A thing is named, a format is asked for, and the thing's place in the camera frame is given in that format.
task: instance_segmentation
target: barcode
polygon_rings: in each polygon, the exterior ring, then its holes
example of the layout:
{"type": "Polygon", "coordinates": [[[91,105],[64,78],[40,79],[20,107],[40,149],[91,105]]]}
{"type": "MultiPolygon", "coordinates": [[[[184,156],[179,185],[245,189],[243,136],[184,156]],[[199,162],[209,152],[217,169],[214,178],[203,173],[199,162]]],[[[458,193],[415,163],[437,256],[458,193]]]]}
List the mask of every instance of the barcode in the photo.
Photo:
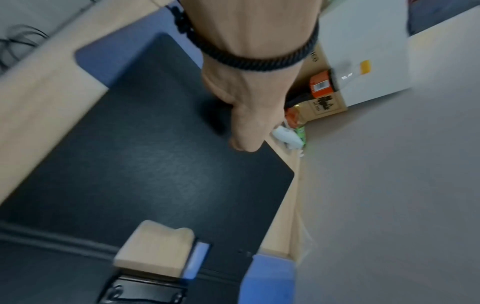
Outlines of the barcode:
{"type": "Polygon", "coordinates": [[[323,89],[326,89],[330,86],[330,83],[328,80],[322,81],[320,83],[317,83],[316,85],[313,86],[313,91],[317,92],[323,89]]]}

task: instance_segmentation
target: bracelet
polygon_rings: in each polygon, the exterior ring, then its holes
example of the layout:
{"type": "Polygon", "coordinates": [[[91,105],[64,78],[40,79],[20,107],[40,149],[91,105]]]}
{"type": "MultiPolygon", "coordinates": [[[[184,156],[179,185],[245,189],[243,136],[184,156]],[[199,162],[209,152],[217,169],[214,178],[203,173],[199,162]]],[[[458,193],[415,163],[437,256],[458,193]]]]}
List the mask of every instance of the bracelet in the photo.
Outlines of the bracelet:
{"type": "Polygon", "coordinates": [[[197,34],[193,30],[192,23],[185,11],[181,12],[178,7],[167,6],[167,8],[175,18],[175,25],[178,28],[178,32],[180,32],[180,34],[186,34],[187,38],[197,48],[224,65],[245,71],[270,72],[290,67],[305,59],[314,50],[315,43],[319,36],[319,22],[317,21],[308,41],[299,49],[288,55],[272,59],[239,57],[220,50],[210,41],[197,34]]]}

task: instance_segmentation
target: yellow bottle cap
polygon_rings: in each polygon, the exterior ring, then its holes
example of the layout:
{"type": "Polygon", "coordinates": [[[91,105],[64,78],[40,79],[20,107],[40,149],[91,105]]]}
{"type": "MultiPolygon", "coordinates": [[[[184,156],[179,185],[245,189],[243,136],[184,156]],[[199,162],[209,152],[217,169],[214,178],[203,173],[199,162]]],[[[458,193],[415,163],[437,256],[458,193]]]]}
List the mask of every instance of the yellow bottle cap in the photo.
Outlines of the yellow bottle cap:
{"type": "Polygon", "coordinates": [[[372,70],[370,60],[365,60],[360,63],[360,74],[368,74],[372,70]]]}

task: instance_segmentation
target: brown box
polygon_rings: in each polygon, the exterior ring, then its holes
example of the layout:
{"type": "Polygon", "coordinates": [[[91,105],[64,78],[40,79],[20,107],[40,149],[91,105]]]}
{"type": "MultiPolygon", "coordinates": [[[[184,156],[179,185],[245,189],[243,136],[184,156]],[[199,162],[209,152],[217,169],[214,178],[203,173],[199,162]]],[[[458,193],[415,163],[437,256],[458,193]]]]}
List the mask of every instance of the brown box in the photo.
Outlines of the brown box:
{"type": "MultiPolygon", "coordinates": [[[[303,62],[292,88],[308,87],[311,76],[328,69],[330,69],[330,66],[325,58],[322,48],[319,44],[316,44],[313,52],[303,62]]],[[[334,92],[318,99],[304,101],[296,105],[295,108],[298,110],[304,121],[314,120],[347,110],[340,92],[334,92]]]]}

